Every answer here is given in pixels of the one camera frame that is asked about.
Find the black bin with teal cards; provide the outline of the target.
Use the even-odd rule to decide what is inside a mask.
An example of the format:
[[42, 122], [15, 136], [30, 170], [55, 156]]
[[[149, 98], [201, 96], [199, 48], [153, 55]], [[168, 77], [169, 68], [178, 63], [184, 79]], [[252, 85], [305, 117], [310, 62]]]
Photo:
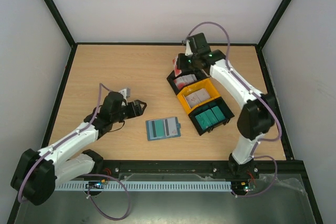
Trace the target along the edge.
[[188, 114], [199, 136], [214, 128], [226, 125], [234, 114], [222, 97], [213, 99], [195, 108]]

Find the teal magnetic stripe card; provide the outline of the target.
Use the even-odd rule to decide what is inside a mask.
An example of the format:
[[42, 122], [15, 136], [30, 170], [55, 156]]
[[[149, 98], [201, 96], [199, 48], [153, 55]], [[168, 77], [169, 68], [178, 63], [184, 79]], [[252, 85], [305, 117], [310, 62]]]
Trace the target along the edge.
[[165, 128], [162, 120], [153, 120], [149, 123], [149, 126], [151, 127], [151, 139], [163, 138], [165, 136]]

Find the yellow bin with cards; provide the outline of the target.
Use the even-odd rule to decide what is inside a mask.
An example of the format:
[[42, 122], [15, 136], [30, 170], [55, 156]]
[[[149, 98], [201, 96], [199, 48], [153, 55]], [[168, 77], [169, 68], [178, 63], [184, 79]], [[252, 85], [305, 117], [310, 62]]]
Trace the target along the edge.
[[190, 114], [201, 105], [211, 102], [221, 95], [210, 78], [185, 86], [177, 95], [186, 114]]

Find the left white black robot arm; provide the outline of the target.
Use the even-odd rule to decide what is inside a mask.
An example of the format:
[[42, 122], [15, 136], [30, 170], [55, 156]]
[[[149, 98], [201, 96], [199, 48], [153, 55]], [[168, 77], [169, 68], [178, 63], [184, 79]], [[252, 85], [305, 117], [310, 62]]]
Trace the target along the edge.
[[111, 133], [114, 124], [144, 113], [145, 102], [129, 102], [127, 98], [127, 89], [110, 91], [72, 132], [38, 151], [31, 148], [24, 151], [10, 183], [18, 192], [18, 201], [41, 205], [59, 185], [93, 170], [99, 171], [103, 159], [96, 152], [87, 150], [76, 158], [73, 155]]

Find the white VIP card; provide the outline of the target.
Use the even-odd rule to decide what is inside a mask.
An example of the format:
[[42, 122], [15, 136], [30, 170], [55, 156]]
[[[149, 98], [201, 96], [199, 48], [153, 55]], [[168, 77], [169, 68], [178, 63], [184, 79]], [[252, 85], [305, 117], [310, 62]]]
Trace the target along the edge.
[[176, 126], [176, 118], [167, 118], [164, 120], [165, 122], [165, 130], [166, 130], [166, 136], [176, 136], [178, 134], [177, 132], [177, 126]]

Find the teal card holder wallet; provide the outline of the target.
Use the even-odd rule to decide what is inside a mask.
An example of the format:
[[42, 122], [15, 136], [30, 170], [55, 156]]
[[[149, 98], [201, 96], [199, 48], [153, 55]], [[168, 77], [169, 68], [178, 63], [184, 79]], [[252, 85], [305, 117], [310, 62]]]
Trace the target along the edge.
[[147, 120], [145, 122], [148, 141], [163, 140], [181, 136], [181, 125], [173, 116], [163, 119]]

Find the black bin with red cards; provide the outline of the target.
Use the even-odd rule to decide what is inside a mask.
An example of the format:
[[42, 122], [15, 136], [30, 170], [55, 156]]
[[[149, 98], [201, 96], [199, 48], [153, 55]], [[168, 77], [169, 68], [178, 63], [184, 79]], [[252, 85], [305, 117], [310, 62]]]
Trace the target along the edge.
[[176, 67], [174, 67], [166, 80], [174, 94], [178, 95], [184, 87], [207, 78], [208, 76], [203, 70], [176, 70]]

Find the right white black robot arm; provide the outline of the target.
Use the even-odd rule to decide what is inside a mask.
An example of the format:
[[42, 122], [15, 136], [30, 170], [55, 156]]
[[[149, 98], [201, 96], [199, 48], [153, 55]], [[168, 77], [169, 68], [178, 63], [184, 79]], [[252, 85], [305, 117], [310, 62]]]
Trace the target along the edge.
[[235, 99], [241, 112], [237, 120], [240, 133], [238, 143], [229, 156], [228, 167], [234, 177], [252, 171], [256, 158], [255, 150], [274, 125], [282, 134], [279, 120], [274, 112], [275, 97], [263, 94], [233, 67], [229, 53], [211, 50], [205, 35], [199, 33], [185, 39], [186, 51], [177, 57], [176, 66], [180, 70], [203, 70], [217, 80]]

